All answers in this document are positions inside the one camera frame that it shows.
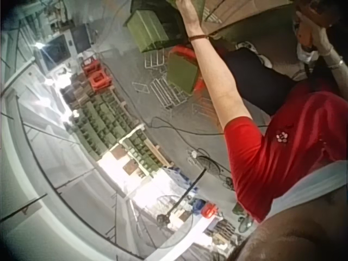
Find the red t-shirt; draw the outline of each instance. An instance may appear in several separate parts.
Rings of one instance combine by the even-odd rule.
[[[306,81],[299,83],[264,136],[248,117],[225,127],[237,199],[258,222],[267,216],[273,199],[301,178],[347,159],[348,103],[324,82],[319,86],[321,91],[310,93]]]

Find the wristband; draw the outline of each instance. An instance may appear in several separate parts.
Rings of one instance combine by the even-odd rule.
[[[339,61],[339,63],[337,64],[334,64],[334,65],[331,65],[331,66],[328,66],[331,70],[334,70],[334,69],[337,69],[337,68],[340,68],[343,64],[343,60]]]
[[[192,42],[193,40],[197,40],[197,39],[203,39],[203,38],[209,40],[209,36],[207,36],[205,34],[201,34],[201,35],[196,35],[196,36],[189,37],[189,42]]]

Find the logo on shirt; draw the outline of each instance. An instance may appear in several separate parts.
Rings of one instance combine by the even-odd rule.
[[[286,132],[279,133],[279,134],[277,134],[276,137],[277,137],[278,142],[280,142],[280,143],[287,143],[288,142],[288,133],[286,133]]]

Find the white sneaker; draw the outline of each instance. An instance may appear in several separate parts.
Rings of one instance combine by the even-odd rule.
[[[271,63],[271,61],[266,56],[259,54],[255,48],[255,45],[253,45],[252,43],[250,43],[248,41],[244,41],[244,42],[239,42],[235,45],[236,50],[241,49],[241,48],[248,48],[250,51],[252,51],[257,56],[259,56],[261,63],[265,67],[270,68],[270,69],[273,68],[273,64]]]

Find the white cloth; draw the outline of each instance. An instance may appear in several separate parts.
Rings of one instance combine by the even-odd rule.
[[[322,167],[299,180],[283,196],[273,200],[271,210],[266,219],[347,185],[347,168],[347,160],[340,160]]]

